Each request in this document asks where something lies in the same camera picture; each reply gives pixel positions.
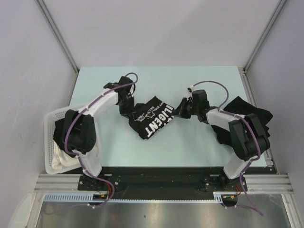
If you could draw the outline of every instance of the folded t-shirt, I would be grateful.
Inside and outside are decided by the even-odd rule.
[[[173,107],[154,97],[145,104],[136,104],[133,113],[128,116],[129,125],[142,139],[149,139],[173,119],[173,110]]]

